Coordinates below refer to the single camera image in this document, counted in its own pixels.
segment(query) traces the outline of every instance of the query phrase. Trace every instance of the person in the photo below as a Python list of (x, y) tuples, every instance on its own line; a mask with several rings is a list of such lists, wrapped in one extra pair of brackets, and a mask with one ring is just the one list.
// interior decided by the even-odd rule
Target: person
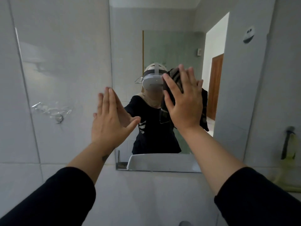
[[(164, 74), (175, 105), (166, 91), (165, 102), (175, 127), (189, 144), (216, 195), (214, 201), (228, 225), (299, 225), (301, 202), (237, 160), (199, 126), (202, 81), (197, 84), (192, 68), (186, 73), (183, 65), (179, 65), (179, 70), (184, 93)], [(104, 162), (140, 122), (137, 117), (124, 127), (118, 101), (111, 88), (106, 88), (104, 95), (99, 94), (91, 144), (3, 216), (1, 226), (83, 223), (94, 204), (94, 184)]]
[(118, 103), (117, 109), (122, 114), (121, 122), (124, 125), (129, 124), (136, 117), (141, 118), (141, 122), (138, 124), (139, 133), (133, 144), (133, 155), (181, 152), (172, 122), (162, 123), (159, 119), (161, 101), (164, 96), (161, 76), (167, 72), (166, 67), (162, 64), (150, 64), (143, 74), (142, 92), (134, 95), (124, 108), (121, 103)]

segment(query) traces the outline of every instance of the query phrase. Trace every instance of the tattoo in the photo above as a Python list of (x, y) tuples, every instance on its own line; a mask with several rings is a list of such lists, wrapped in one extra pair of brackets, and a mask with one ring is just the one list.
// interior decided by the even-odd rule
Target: tattoo
[(102, 161), (105, 163), (106, 160), (108, 159), (108, 157), (109, 157), (109, 155), (103, 156), (103, 157), (102, 157)]

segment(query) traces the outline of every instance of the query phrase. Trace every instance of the hand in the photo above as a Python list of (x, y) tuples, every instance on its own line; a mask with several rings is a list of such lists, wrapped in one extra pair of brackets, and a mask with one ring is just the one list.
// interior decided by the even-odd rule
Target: hand
[(188, 129), (200, 126), (203, 110), (203, 80), (197, 81), (195, 79), (192, 67), (186, 71), (184, 66), (180, 64), (179, 71), (184, 93), (181, 93), (177, 84), (170, 76), (168, 76), (168, 74), (164, 74), (163, 78), (175, 98), (175, 105), (172, 103), (166, 90), (164, 90), (164, 100), (171, 120), (183, 135)]
[(140, 117), (132, 117), (123, 107), (121, 101), (119, 100), (117, 94), (115, 93), (117, 114), (122, 127), (127, 127), (132, 121), (140, 119)]
[(134, 119), (127, 127), (120, 124), (117, 114), (115, 93), (106, 87), (104, 95), (98, 94), (97, 113), (93, 114), (92, 142), (104, 144), (110, 154), (130, 135), (140, 122), (140, 117)]

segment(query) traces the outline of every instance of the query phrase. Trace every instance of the sticker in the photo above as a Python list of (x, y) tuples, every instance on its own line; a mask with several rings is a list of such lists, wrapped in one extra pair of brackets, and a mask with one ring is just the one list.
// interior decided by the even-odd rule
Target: sticker
[(253, 39), (254, 35), (255, 35), (255, 28), (254, 28), (254, 26), (252, 26), (247, 30), (246, 34), (244, 35), (243, 42), (245, 44), (250, 43), (251, 40)]

